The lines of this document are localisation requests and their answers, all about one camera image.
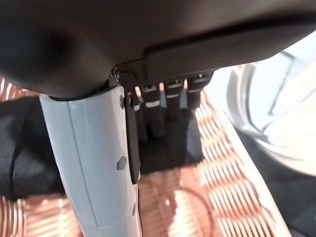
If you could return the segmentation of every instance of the screw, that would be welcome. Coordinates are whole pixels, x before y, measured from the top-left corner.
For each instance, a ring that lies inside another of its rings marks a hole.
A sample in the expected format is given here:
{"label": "screw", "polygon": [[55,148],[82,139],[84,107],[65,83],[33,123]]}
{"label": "screw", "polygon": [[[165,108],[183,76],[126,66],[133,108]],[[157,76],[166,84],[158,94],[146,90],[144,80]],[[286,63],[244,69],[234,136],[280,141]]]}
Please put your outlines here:
{"label": "screw", "polygon": [[124,109],[124,96],[119,96],[119,105],[122,109]]}

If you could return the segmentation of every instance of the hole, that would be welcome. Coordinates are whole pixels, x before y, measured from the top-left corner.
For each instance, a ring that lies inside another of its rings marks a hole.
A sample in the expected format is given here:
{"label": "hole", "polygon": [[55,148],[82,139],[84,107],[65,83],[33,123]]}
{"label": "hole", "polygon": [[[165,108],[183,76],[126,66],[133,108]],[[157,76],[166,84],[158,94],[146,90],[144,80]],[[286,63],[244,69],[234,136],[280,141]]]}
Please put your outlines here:
{"label": "hole", "polygon": [[119,161],[117,162],[117,170],[124,170],[127,164],[126,157],[121,157]]}
{"label": "hole", "polygon": [[135,212],[136,212],[136,204],[134,204],[132,216],[135,216]]}
{"label": "hole", "polygon": [[125,101],[125,98],[122,95],[120,95],[119,96],[119,105],[122,109],[124,109],[124,101]]}

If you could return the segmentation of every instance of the woven rattan surface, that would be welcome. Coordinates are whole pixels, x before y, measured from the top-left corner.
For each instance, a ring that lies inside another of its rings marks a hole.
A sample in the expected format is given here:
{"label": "woven rattan surface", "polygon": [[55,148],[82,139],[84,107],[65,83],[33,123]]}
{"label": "woven rattan surface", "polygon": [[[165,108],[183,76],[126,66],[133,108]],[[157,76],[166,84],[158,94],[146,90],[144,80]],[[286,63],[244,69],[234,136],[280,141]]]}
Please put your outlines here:
{"label": "woven rattan surface", "polygon": [[[33,92],[1,81],[0,101]],[[227,118],[205,92],[196,119],[204,160],[142,176],[144,237],[289,237],[251,158]],[[0,237],[82,236],[66,197],[1,197]]]}

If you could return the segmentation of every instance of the black cloth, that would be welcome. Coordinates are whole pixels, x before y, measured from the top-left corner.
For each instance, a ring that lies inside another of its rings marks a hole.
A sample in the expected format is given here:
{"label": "black cloth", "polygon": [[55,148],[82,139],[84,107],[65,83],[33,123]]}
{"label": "black cloth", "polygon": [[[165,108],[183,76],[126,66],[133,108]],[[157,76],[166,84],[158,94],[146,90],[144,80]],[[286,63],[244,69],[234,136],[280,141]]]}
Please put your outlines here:
{"label": "black cloth", "polygon": [[0,194],[63,192],[39,98],[0,103]]}
{"label": "black cloth", "polygon": [[[162,138],[153,136],[148,110],[141,106],[148,133],[147,141],[139,142],[143,174],[202,159],[198,127],[194,114],[185,109],[185,93],[181,96],[179,119],[168,117],[164,94],[161,97],[166,127]],[[64,193],[39,98],[0,103],[0,162],[0,195],[15,200],[29,195]]]}

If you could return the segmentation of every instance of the brown woven mat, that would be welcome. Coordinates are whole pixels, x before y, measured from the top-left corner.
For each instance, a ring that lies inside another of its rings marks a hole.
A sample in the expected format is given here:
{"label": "brown woven mat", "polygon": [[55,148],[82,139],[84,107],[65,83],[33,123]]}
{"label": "brown woven mat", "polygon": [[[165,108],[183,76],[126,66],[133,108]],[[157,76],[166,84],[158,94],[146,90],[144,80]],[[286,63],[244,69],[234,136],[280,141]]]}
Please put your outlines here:
{"label": "brown woven mat", "polygon": [[[1,80],[0,101],[33,92]],[[142,176],[144,237],[289,237],[267,186],[227,118],[202,92],[196,111],[205,159]],[[66,197],[0,198],[0,237],[82,236]]]}

